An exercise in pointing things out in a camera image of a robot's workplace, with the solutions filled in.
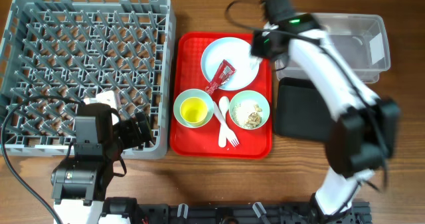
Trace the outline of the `red snack wrapper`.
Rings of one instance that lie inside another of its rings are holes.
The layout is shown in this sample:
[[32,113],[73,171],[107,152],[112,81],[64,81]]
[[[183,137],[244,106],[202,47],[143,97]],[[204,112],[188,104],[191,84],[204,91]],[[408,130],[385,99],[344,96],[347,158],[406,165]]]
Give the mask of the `red snack wrapper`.
[[212,80],[205,88],[205,92],[209,95],[213,94],[213,92],[226,83],[235,72],[236,69],[227,60],[223,60],[218,66]]

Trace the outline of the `yellow plastic cup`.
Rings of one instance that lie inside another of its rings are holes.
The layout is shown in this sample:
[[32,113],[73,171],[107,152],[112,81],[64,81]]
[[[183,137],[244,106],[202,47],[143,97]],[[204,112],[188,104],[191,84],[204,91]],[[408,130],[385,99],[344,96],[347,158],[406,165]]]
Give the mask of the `yellow plastic cup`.
[[198,97],[185,99],[180,106],[180,115],[191,126],[200,126],[207,117],[207,103]]

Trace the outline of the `food scraps rice and nuts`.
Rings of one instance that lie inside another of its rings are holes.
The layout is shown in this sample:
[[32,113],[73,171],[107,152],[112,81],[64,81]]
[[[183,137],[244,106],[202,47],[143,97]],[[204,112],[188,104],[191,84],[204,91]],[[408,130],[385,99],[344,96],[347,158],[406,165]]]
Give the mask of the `food scraps rice and nuts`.
[[234,106],[232,117],[241,128],[255,129],[262,122],[262,109],[258,103],[245,100]]

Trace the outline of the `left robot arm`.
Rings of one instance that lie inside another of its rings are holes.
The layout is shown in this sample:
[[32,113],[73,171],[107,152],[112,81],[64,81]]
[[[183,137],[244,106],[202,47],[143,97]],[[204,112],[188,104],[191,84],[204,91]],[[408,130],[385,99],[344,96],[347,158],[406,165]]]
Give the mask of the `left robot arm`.
[[115,212],[104,207],[107,187],[118,176],[115,162],[122,152],[153,139],[149,118],[138,112],[133,118],[112,122],[119,113],[107,104],[79,106],[74,121],[72,149],[52,172],[54,211],[60,223],[97,223]]

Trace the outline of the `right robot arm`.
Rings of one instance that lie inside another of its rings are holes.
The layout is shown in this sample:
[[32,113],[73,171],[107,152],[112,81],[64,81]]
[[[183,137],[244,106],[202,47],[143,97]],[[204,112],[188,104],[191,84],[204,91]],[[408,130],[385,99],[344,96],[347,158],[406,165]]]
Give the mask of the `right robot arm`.
[[344,217],[375,170],[388,172],[400,109],[381,99],[352,71],[311,14],[298,15],[290,0],[260,0],[268,28],[256,29],[251,53],[298,63],[319,91],[335,125],[325,142],[329,171],[312,195],[310,223]]

